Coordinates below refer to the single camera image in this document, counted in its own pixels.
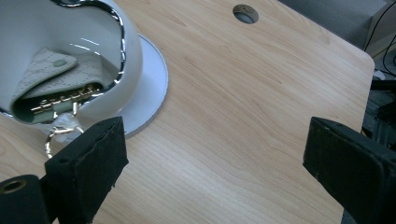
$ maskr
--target wood grain surface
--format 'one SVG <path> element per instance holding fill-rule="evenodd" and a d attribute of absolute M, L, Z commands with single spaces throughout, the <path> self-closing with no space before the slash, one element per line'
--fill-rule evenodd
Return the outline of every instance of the wood grain surface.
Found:
<path fill-rule="evenodd" d="M 340 223 L 302 166 L 312 116 L 358 131 L 374 64 L 276 0 L 117 0 L 162 52 L 169 92 L 128 139 L 94 223 Z M 247 4 L 259 21 L 244 24 Z M 0 179 L 44 174 L 46 136 L 0 118 Z"/>

